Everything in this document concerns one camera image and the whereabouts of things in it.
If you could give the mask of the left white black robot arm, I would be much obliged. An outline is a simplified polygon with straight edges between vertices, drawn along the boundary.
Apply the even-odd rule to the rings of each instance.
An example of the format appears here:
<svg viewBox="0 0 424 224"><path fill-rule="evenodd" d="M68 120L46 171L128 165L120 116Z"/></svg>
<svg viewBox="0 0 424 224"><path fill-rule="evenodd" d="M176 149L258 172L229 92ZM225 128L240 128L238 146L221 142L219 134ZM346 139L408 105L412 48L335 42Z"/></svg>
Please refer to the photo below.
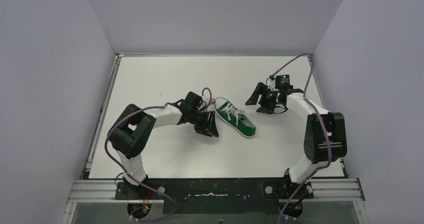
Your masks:
<svg viewBox="0 0 424 224"><path fill-rule="evenodd" d="M123 170L123 186L120 188L131 197L143 198L151 190L146 183L147 173L143 167L142 151L151 132L167 125L192 124L196 133L219 137L213 111L206 110L202 97L188 92L184 99L163 106L139 108L129 104L113 124L105 144L111 144L119 158L107 155Z"/></svg>

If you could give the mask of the green canvas sneaker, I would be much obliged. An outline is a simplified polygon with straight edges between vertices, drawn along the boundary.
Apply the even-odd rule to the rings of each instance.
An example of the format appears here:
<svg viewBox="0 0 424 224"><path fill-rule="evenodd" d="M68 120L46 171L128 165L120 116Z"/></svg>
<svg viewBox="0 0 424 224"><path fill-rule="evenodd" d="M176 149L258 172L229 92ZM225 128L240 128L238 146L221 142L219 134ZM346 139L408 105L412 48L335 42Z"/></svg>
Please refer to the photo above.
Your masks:
<svg viewBox="0 0 424 224"><path fill-rule="evenodd" d="M245 138L253 138L256 134L256 126L245 115L244 110L238 109L228 99L217 97L213 105L220 120L233 128Z"/></svg>

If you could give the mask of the white shoelace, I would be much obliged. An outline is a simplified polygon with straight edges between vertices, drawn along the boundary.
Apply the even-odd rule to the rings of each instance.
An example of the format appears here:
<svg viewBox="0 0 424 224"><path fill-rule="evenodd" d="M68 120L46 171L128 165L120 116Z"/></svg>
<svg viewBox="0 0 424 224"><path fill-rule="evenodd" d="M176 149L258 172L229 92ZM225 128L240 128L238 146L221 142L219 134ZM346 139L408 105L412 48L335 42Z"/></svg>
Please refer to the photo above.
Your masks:
<svg viewBox="0 0 424 224"><path fill-rule="evenodd" d="M244 111L237 109L233 104L227 104L221 111L227 122L234 127L238 127L238 124L245 119Z"/></svg>

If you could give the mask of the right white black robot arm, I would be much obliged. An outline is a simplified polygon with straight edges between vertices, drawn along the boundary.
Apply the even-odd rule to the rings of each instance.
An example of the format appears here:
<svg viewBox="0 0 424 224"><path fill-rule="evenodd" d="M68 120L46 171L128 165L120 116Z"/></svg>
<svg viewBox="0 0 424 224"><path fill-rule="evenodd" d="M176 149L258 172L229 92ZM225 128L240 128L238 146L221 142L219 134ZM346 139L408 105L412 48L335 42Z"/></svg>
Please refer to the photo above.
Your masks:
<svg viewBox="0 0 424 224"><path fill-rule="evenodd" d="M346 156L345 118L309 100L304 90L293 87L289 75L277 75L273 79L273 88L259 82L245 104L258 104L257 112L263 114L273 114L280 104L305 121L304 155L288 169L290 178L281 183L282 193L294 197L301 190L301 182Z"/></svg>

